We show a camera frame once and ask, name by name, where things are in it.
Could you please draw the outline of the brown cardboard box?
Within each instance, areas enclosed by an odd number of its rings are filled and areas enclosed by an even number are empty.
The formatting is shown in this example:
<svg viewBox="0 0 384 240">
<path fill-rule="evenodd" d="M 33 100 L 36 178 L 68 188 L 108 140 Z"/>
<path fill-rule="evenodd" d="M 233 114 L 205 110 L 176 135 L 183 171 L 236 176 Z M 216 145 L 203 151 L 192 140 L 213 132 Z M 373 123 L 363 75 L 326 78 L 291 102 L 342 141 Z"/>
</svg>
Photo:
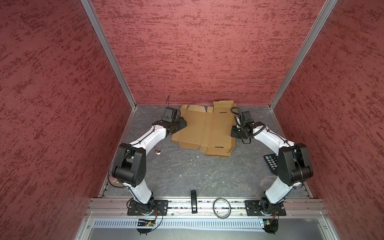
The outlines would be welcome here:
<svg viewBox="0 0 384 240">
<path fill-rule="evenodd" d="M 233 100 L 213 102 L 212 106 L 183 105 L 181 117 L 187 127 L 173 134 L 172 142 L 181 148 L 197 150 L 207 156 L 230 157 L 235 147 L 231 137 L 235 115 L 231 108 Z"/>
</svg>

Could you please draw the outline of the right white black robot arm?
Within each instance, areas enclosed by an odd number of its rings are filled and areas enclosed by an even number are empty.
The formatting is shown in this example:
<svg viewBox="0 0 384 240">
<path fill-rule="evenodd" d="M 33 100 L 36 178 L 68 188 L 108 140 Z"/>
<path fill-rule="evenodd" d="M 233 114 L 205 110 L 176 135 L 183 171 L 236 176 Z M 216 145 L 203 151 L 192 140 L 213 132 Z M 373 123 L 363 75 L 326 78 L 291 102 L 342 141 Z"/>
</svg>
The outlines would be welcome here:
<svg viewBox="0 0 384 240">
<path fill-rule="evenodd" d="M 305 144 L 295 144 L 274 133 L 266 126 L 232 126 L 231 136 L 241 140 L 255 139 L 277 155 L 277 178 L 264 192 L 258 210 L 265 216 L 276 213 L 284 198 L 314 175 L 309 150 Z"/>
</svg>

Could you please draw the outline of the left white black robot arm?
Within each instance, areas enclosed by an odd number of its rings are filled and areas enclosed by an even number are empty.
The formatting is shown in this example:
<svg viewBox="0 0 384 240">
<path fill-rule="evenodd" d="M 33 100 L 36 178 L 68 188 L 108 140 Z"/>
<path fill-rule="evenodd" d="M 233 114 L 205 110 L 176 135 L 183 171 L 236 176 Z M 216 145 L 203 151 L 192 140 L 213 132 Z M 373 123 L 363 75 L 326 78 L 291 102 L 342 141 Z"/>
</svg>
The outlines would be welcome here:
<svg viewBox="0 0 384 240">
<path fill-rule="evenodd" d="M 143 136 L 130 144 L 120 144 L 110 167 L 111 177 L 117 179 L 133 195 L 133 201 L 143 215 L 150 215 L 155 210 L 153 192 L 145 182 L 147 154 L 156 144 L 169 135 L 187 127 L 183 117 L 171 121 L 157 121 Z"/>
</svg>

